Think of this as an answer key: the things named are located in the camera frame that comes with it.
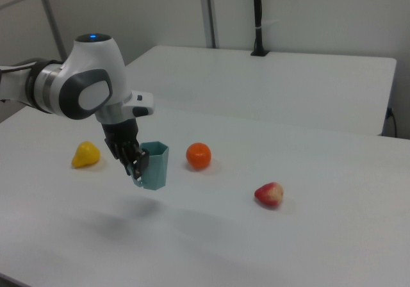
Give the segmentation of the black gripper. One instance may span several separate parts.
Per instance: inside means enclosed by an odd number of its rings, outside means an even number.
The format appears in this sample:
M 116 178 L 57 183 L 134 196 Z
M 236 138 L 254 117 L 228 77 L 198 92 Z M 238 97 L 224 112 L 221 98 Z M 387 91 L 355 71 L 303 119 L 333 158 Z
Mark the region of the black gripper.
M 149 151 L 139 148 L 136 136 L 138 125 L 135 119 L 118 124 L 103 124 L 105 142 L 113 157 L 124 165 L 128 176 L 139 180 L 149 166 Z

